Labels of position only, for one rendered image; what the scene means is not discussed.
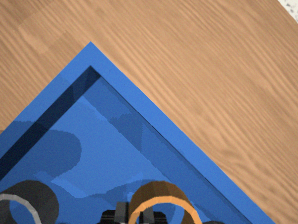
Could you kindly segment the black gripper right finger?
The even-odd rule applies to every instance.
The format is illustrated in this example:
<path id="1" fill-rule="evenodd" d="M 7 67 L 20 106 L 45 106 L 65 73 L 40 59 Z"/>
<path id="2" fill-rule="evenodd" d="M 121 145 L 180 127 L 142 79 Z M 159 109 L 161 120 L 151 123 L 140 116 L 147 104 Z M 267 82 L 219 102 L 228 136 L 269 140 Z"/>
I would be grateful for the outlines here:
<path id="1" fill-rule="evenodd" d="M 155 223 L 155 222 L 162 222 L 162 223 Z M 146 208 L 144 211 L 140 211 L 139 224 L 164 224 L 164 223 L 168 224 L 166 215 L 162 212 L 153 211 L 152 206 Z"/>

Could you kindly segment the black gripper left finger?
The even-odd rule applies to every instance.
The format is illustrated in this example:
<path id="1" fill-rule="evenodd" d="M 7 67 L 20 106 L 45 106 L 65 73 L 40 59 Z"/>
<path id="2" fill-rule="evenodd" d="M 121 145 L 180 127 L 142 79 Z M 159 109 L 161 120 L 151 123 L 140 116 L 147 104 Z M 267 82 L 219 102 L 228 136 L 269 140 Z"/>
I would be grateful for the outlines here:
<path id="1" fill-rule="evenodd" d="M 117 202 L 116 210 L 106 210 L 97 224 L 128 224 L 129 202 Z"/>

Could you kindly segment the bronze bushing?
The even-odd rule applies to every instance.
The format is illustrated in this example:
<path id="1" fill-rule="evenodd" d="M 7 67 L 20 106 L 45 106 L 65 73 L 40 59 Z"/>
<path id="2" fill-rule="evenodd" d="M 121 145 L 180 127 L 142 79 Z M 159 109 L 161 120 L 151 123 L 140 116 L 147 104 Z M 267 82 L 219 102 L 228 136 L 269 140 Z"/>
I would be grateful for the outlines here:
<path id="1" fill-rule="evenodd" d="M 175 184 L 167 181 L 151 181 L 141 186 L 133 195 L 129 204 L 129 224 L 137 224 L 140 211 L 156 203 L 173 203 L 184 208 L 181 224 L 202 224 L 201 220 L 185 195 Z M 189 214 L 189 213 L 190 214 Z"/>

